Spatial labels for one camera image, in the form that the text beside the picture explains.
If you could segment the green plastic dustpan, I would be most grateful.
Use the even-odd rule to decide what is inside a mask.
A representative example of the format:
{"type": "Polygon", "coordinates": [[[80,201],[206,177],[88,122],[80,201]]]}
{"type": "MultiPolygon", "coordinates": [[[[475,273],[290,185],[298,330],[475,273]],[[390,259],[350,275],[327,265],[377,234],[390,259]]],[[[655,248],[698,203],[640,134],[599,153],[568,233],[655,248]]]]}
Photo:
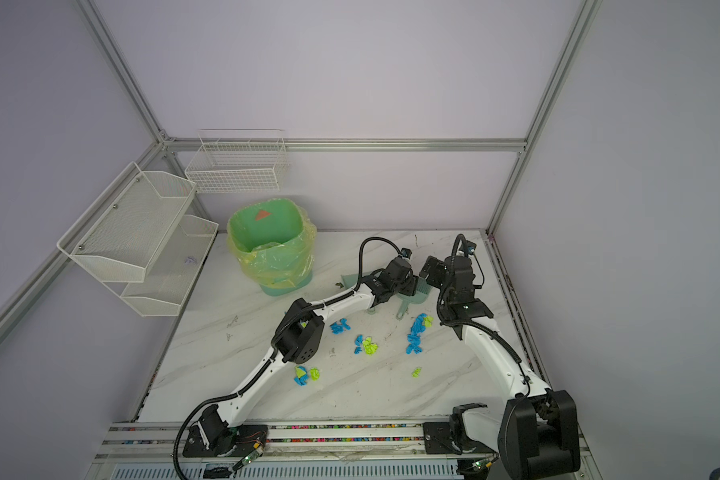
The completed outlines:
{"type": "MultiPolygon", "coordinates": [[[[337,286],[344,290],[347,288],[354,287],[358,279],[357,274],[342,275],[341,280],[337,283],[337,286]]],[[[399,300],[400,305],[396,312],[395,318],[400,321],[409,312],[412,305],[419,305],[424,303],[432,290],[432,287],[423,280],[418,280],[413,295],[405,295],[398,293],[395,297],[399,300]]]]}

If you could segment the blue scraps pile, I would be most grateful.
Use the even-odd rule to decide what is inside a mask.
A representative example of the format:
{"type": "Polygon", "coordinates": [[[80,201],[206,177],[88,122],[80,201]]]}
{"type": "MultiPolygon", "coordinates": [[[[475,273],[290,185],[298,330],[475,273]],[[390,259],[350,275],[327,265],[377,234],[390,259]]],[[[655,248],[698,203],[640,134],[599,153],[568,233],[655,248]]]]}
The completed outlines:
{"type": "Polygon", "coordinates": [[[427,314],[420,314],[415,318],[407,335],[407,354],[419,354],[423,351],[421,347],[421,336],[428,328],[432,326],[432,323],[433,318],[427,314]]]}

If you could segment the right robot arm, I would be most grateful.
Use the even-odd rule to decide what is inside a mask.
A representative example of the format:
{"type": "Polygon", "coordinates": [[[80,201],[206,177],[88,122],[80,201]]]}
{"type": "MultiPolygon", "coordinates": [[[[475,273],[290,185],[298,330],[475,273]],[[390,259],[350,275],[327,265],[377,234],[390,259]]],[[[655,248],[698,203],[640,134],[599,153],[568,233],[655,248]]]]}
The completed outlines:
{"type": "Polygon", "coordinates": [[[438,291],[439,323],[474,353],[504,403],[499,412],[484,403],[454,407],[450,447],[458,454],[489,449],[512,479],[574,473],[581,467],[576,403],[567,391],[542,380],[499,333],[493,312],[476,294],[475,248],[459,234],[448,257],[428,257],[420,272],[438,291]]]}

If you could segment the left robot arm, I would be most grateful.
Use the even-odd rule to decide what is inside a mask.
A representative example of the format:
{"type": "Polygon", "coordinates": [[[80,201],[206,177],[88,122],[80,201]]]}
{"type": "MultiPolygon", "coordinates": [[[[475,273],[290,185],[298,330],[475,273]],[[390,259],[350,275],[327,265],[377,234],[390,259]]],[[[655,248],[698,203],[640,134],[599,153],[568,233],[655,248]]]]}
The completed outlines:
{"type": "Polygon", "coordinates": [[[289,365],[302,365],[317,353],[327,323],[374,308],[397,294],[413,293],[417,276],[411,256],[410,249],[400,248],[387,238],[368,237],[359,247],[358,277],[353,286],[322,300],[295,300],[275,329],[263,359],[251,373],[231,393],[202,401],[183,421],[172,447],[174,468],[181,469],[181,445],[199,444],[202,454],[211,457],[231,452],[238,427],[272,388],[281,370],[289,365]],[[365,274],[364,249],[371,242],[392,246],[396,256],[386,267],[365,274]]]}

